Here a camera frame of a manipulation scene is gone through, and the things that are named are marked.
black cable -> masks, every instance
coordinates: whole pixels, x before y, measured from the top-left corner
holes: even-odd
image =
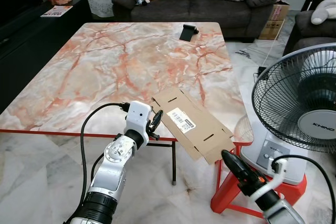
[[[75,214],[78,211],[78,209],[82,206],[84,198],[85,198],[86,180],[87,180],[86,159],[85,159],[85,151],[84,151],[84,129],[85,129],[85,125],[87,124],[87,122],[89,121],[89,119],[94,114],[96,114],[99,110],[101,110],[102,108],[105,108],[107,106],[120,106],[120,107],[123,108],[124,111],[126,111],[126,110],[128,111],[128,108],[129,108],[130,104],[129,103],[107,103],[107,104],[104,104],[104,105],[96,108],[94,111],[92,111],[91,114],[89,114],[89,116],[83,122],[82,128],[80,130],[80,151],[81,151],[81,155],[82,155],[82,164],[83,164],[83,187],[82,187],[82,193],[81,193],[81,196],[80,196],[80,201],[79,201],[78,207],[76,208],[75,212],[70,216],[70,218],[65,223],[70,223],[70,221],[75,216]]]
[[[322,173],[322,175],[324,176],[324,179],[326,180],[327,182],[327,185],[329,187],[329,191],[330,191],[330,196],[331,196],[331,203],[332,203],[332,218],[331,218],[331,223],[332,224],[335,224],[335,219],[336,219],[336,209],[335,209],[335,195],[334,195],[334,191],[332,189],[332,186],[331,186],[331,182],[330,182],[330,179],[328,178],[327,176],[327,173],[325,172],[325,170],[322,168],[322,166],[317,163],[315,160],[311,159],[311,158],[308,158],[308,157],[304,157],[304,156],[300,156],[300,155],[283,155],[283,156],[280,156],[280,157],[276,157],[273,162],[272,162],[272,169],[275,169],[276,168],[276,161],[278,161],[279,159],[282,159],[282,158],[288,158],[288,157],[293,157],[293,158],[300,158],[300,159],[304,159],[304,160],[307,160],[311,163],[313,163]]]
[[[98,164],[98,162],[101,160],[101,158],[104,157],[104,153],[102,153],[94,162],[93,167],[91,169],[91,182],[93,181],[93,177],[94,177],[94,171],[95,171],[95,167]]]

sofa cushion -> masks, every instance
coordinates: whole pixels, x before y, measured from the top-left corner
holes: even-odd
[[[245,27],[251,18],[251,10],[245,2],[190,0],[189,11],[192,21],[218,22],[221,28]]]
[[[336,20],[327,19],[320,25],[311,23],[313,10],[300,12],[295,16],[295,22],[304,37],[335,37],[336,38]]]
[[[136,6],[131,12],[133,22],[188,21],[189,0],[154,0],[146,6]]]
[[[320,45],[320,44],[325,44],[325,43],[334,43],[336,42],[336,38],[330,38],[330,37],[312,37],[312,38],[305,38],[299,40],[294,48],[293,51],[305,48],[305,47],[310,47],[310,46],[315,46],[315,45]]]

marble table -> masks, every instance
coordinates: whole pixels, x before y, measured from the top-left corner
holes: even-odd
[[[234,133],[251,144],[246,110],[218,23],[188,23],[199,30],[179,40],[185,23],[87,23],[55,54],[0,115],[0,132],[79,135],[88,114],[108,102],[151,102],[170,86],[189,92]],[[125,113],[107,107],[86,135],[122,133]],[[172,134],[160,125],[163,140]]]

fan guard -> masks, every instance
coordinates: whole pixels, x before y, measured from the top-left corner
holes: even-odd
[[[320,152],[336,149],[336,43],[292,52],[267,68],[253,108],[278,138]]]

flattened cardboard box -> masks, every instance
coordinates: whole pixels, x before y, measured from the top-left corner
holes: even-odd
[[[222,150],[230,151],[235,147],[230,139],[232,132],[188,93],[178,88],[165,89],[153,97],[151,105],[155,112],[163,110],[162,122],[194,160],[203,156],[213,164],[222,159]],[[173,110],[182,111],[182,115]],[[185,123],[187,130],[181,126],[180,129],[178,122]]]

